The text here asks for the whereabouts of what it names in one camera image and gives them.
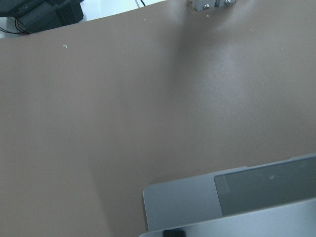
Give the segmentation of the aluminium frame post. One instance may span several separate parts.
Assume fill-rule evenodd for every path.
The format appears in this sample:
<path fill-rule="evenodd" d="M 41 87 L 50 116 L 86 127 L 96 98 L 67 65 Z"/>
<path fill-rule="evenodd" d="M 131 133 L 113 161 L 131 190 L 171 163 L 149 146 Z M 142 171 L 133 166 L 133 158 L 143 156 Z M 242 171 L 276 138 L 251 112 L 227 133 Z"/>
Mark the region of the aluminium frame post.
<path fill-rule="evenodd" d="M 190 0 L 195 11 L 204 11 L 210 8 L 226 7 L 235 4 L 237 0 Z"/>

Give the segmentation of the grey laptop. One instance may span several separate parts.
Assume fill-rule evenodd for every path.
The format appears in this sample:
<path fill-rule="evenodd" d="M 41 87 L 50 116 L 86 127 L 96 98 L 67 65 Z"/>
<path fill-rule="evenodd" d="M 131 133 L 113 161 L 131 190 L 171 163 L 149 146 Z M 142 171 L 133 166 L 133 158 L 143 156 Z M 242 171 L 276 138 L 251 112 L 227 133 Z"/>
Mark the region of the grey laptop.
<path fill-rule="evenodd" d="M 316 156 L 147 186 L 147 237 L 313 237 Z"/>

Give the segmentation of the black box on desk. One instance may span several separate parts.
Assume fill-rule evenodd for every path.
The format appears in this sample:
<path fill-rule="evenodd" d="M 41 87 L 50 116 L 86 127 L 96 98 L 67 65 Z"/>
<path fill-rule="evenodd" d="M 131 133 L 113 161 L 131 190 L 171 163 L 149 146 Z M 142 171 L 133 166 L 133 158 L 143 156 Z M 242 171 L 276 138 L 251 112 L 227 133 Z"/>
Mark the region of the black box on desk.
<path fill-rule="evenodd" d="M 28 35 L 80 22 L 83 17 L 80 0 L 2 0 L 0 16 L 14 19 L 12 35 Z"/>

